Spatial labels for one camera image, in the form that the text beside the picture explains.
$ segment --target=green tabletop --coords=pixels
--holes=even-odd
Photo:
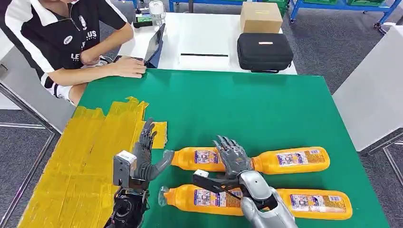
[[[145,117],[168,122],[167,149],[213,146],[217,134],[237,140],[248,155],[322,146],[330,167],[322,172],[265,175],[274,188],[338,190],[353,206],[348,220],[297,218],[300,228],[384,228],[388,223],[347,130],[320,76],[148,69],[143,79],[108,77],[90,83],[79,105],[101,107],[134,96],[150,105]],[[162,150],[153,150],[153,161]],[[146,228],[250,227],[244,217],[160,207],[161,186],[191,183],[192,172],[171,166],[150,186]]]

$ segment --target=green bin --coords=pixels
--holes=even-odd
[[[279,10],[280,10],[280,14],[281,14],[281,17],[283,17],[284,16],[284,14],[286,14],[286,11],[287,11],[287,7],[284,7],[284,8],[279,8]]]
[[[337,0],[303,0],[306,3],[336,5]]]
[[[380,6],[384,0],[348,0],[350,6]]]
[[[262,0],[263,2],[276,3],[278,8],[285,8],[288,5],[288,0]]]

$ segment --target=robotic hand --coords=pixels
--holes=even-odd
[[[250,158],[246,155],[242,146],[235,140],[217,135],[220,143],[213,140],[225,166],[225,175],[227,179],[234,179],[242,171],[252,170]]]
[[[165,150],[163,158],[151,164],[151,149],[157,134],[152,132],[153,128],[153,119],[149,118],[133,153],[122,151],[114,157],[113,184],[120,188],[114,195],[113,213],[105,228],[140,227],[143,214],[149,209],[149,183],[172,162],[174,151]]]
[[[229,180],[208,178],[208,172],[199,170],[193,175],[193,184],[214,193],[225,191],[238,198],[245,218],[255,228],[297,228],[294,216],[277,191],[267,184],[260,173],[252,170],[245,150],[234,140],[218,138],[220,143],[214,143]],[[229,191],[234,188],[241,189],[242,198]]]

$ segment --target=bottle label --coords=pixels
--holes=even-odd
[[[325,162],[325,157],[319,150],[278,153],[277,159],[280,166],[305,165],[310,163]]]
[[[231,192],[236,196],[242,197],[242,192],[239,189],[231,190]],[[194,191],[194,204],[196,206],[240,208],[240,200],[232,195],[226,192],[217,194],[206,189],[196,189]]]
[[[218,154],[214,151],[195,151],[194,163],[196,164],[218,164]]]
[[[292,210],[345,213],[345,203],[340,196],[320,196],[320,195],[290,195]]]

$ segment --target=black case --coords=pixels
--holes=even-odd
[[[277,33],[242,33],[237,49],[240,67],[252,72],[277,73],[294,57],[286,36]]]

